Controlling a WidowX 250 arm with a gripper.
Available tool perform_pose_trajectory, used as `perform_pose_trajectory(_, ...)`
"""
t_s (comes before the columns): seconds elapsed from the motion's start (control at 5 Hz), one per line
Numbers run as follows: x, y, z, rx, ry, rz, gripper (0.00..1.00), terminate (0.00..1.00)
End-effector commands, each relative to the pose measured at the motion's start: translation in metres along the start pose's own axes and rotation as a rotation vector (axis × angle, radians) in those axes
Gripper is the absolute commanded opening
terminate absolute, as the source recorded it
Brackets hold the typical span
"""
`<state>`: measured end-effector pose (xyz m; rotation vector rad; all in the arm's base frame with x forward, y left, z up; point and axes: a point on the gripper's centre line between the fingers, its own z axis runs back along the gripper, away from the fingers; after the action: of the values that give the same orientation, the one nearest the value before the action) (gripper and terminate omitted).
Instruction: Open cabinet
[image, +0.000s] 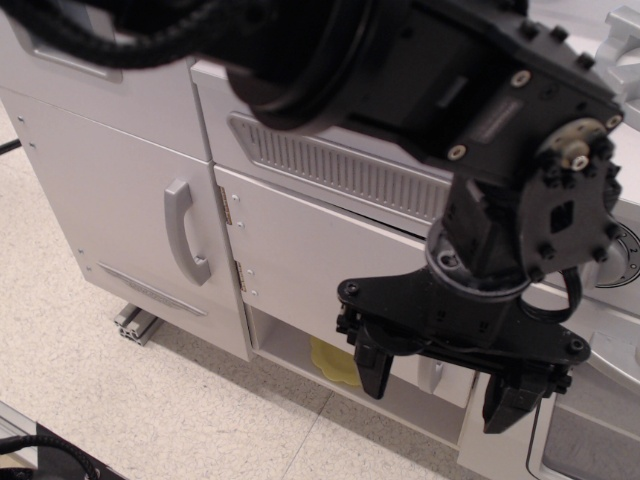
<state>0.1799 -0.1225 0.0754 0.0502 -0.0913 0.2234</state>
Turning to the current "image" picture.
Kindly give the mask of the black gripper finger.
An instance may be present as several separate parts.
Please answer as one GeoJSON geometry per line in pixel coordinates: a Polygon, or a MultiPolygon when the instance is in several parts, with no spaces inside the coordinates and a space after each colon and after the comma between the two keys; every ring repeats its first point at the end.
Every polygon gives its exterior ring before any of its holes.
{"type": "Polygon", "coordinates": [[[540,403],[545,387],[534,376],[510,379],[493,374],[485,391],[482,417],[485,434],[502,434],[540,403]]]}
{"type": "Polygon", "coordinates": [[[354,360],[364,392],[374,399],[382,399],[394,356],[376,346],[368,337],[359,335],[355,342],[354,360]]]}

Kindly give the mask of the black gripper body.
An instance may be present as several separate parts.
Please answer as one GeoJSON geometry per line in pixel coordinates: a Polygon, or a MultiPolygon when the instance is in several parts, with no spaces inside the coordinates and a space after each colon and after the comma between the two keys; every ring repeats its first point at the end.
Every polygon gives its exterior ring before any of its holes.
{"type": "Polygon", "coordinates": [[[347,279],[337,295],[337,330],[354,346],[362,335],[394,358],[423,355],[490,377],[534,376],[544,395],[566,391],[569,370],[591,353],[584,338],[534,316],[519,297],[489,302],[465,295],[430,267],[347,279]]]}

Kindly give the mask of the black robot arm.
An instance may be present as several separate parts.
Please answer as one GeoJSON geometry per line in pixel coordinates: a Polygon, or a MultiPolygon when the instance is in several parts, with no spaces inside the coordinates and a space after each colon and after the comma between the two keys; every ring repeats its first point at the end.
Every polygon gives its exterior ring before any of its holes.
{"type": "Polygon", "coordinates": [[[268,128],[332,126],[397,144],[453,173],[426,265],[343,281],[337,329],[364,391],[397,356],[487,373],[500,434],[571,384],[588,343],[565,322],[579,267],[622,229],[609,134],[623,120],[595,61],[524,1],[101,1],[130,41],[89,32],[51,1],[2,10],[52,47],[115,69],[201,56],[268,128]]]}

